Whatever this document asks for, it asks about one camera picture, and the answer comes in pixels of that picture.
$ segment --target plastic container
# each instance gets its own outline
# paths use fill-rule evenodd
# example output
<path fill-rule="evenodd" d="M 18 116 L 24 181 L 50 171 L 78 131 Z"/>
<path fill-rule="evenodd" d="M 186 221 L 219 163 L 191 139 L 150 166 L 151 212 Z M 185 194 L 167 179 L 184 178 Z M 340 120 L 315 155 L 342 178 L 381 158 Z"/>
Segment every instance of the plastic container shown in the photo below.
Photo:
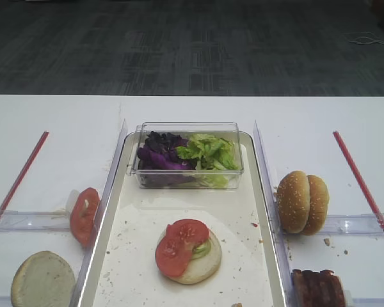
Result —
<path fill-rule="evenodd" d="M 189 139 L 193 134 L 212 134 L 223 138 L 234 146 L 234 162 L 237 169 L 227 170 L 169 170 L 143 169 L 143 162 L 134 153 L 131 174 L 136 175 L 141 188 L 172 189 L 236 189 L 243 173 L 239 129 L 236 123 L 143 123 L 136 152 L 143 147 L 148 135 L 172 133 Z"/>

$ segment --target red stick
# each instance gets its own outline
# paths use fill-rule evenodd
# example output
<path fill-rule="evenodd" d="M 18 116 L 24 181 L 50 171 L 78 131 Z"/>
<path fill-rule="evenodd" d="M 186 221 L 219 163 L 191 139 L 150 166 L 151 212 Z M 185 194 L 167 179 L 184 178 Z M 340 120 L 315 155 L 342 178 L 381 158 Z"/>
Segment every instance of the red stick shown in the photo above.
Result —
<path fill-rule="evenodd" d="M 343 155 L 346 158 L 348 165 L 350 166 L 354 176 L 356 177 L 358 185 L 360 186 L 361 190 L 363 191 L 365 199 L 368 201 L 368 203 L 371 207 L 372 213 L 377 214 L 378 222 L 384 231 L 384 220 L 381 217 L 382 215 L 381 215 L 380 209 L 378 208 L 376 202 L 374 201 L 374 198 L 372 197 L 372 195 L 369 191 L 369 188 L 366 186 L 366 184 L 363 180 L 363 177 L 361 176 L 360 172 L 358 171 L 358 168 L 357 168 L 356 164 L 354 163 L 354 160 L 351 157 L 351 155 L 350 155 L 350 153 L 346 147 L 346 144 L 343 142 L 338 131 L 333 132 L 333 135 L 334 135 L 336 141 L 338 142 L 340 149 L 343 152 Z"/>
<path fill-rule="evenodd" d="M 30 156 L 28 157 L 27 162 L 25 163 L 25 165 L 21 169 L 19 175 L 15 179 L 11 189 L 8 191 L 6 198 L 3 200 L 3 202 L 2 202 L 2 204 L 0 206 L 0 217 L 3 214 L 3 211 L 6 210 L 10 200 L 12 200 L 12 197 L 13 197 L 15 191 L 19 187 L 21 181 L 24 178 L 24 175 L 27 173 L 28 169 L 30 168 L 31 164 L 33 163 L 35 157 L 37 156 L 38 152 L 40 151 L 41 147 L 43 146 L 43 144 L 45 142 L 45 139 L 47 139 L 48 135 L 49 135 L 48 131 L 43 132 L 43 134 L 41 135 L 40 139 L 38 140 L 38 143 L 34 147 L 34 150 L 30 154 Z"/>

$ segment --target sesame seed bun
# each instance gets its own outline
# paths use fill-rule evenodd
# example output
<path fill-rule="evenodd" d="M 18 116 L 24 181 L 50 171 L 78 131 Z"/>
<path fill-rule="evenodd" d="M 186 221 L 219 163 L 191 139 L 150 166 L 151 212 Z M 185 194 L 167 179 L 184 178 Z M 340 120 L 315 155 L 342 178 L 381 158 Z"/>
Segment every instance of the sesame seed bun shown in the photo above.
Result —
<path fill-rule="evenodd" d="M 327 217 L 327 208 L 330 196 L 323 179 L 309 175 L 307 176 L 310 186 L 310 212 L 306 227 L 301 232 L 302 235 L 314 235 L 324 226 Z"/>
<path fill-rule="evenodd" d="M 310 186 L 304 172 L 292 171 L 280 181 L 277 207 L 285 231 L 300 233 L 304 229 L 310 211 Z"/>

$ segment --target cable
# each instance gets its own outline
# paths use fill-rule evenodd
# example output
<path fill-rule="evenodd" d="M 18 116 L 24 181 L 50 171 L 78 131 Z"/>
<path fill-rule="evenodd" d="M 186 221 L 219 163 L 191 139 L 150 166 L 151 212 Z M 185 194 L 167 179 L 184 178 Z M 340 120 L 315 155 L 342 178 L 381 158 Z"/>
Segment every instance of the cable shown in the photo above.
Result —
<path fill-rule="evenodd" d="M 347 35 L 360 35 L 352 40 L 350 40 Z M 372 45 L 374 43 L 379 43 L 384 45 L 384 41 L 380 37 L 376 36 L 371 32 L 348 32 L 344 33 L 345 39 L 350 43 L 356 43 L 357 45 Z"/>

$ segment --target red tomato slice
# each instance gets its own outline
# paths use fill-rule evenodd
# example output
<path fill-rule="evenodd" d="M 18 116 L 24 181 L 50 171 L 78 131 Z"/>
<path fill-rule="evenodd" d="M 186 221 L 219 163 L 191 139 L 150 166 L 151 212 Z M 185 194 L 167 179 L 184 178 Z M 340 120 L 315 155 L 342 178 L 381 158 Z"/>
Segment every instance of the red tomato slice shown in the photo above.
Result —
<path fill-rule="evenodd" d="M 165 237 L 155 251 L 159 270 L 168 277 L 182 276 L 191 260 L 193 248 L 208 238 L 208 227 L 196 219 L 181 219 L 168 225 Z"/>
<path fill-rule="evenodd" d="M 86 248 L 94 226 L 94 216 L 97 211 L 100 198 L 98 192 L 89 187 L 78 196 L 77 202 L 70 216 L 70 228 L 72 235 Z"/>
<path fill-rule="evenodd" d="M 192 257 L 192 249 L 176 238 L 165 236 L 155 250 L 158 269 L 168 277 L 181 276 Z"/>
<path fill-rule="evenodd" d="M 209 229 L 203 222 L 196 219 L 180 219 L 166 227 L 166 235 L 178 237 L 185 243 L 201 245 L 209 238 Z"/>

